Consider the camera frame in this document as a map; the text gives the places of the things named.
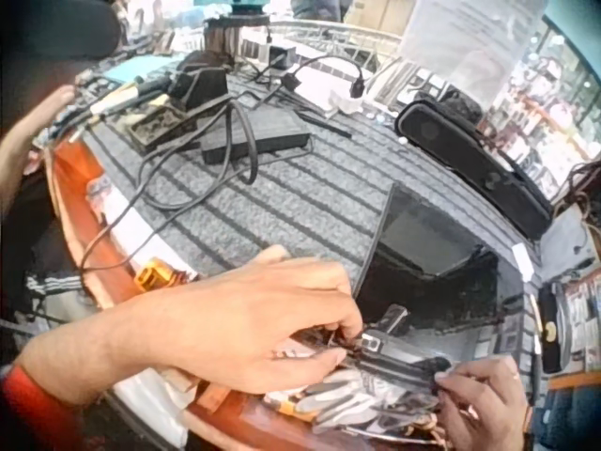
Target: red sleeve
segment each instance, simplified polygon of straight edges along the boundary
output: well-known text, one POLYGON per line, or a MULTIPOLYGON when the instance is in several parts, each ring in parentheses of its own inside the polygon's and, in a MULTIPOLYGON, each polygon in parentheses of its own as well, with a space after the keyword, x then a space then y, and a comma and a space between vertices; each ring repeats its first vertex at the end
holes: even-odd
POLYGON ((2 389, 11 409, 35 431, 40 443, 58 450, 83 448, 76 411, 49 396, 21 368, 8 373, 2 389))

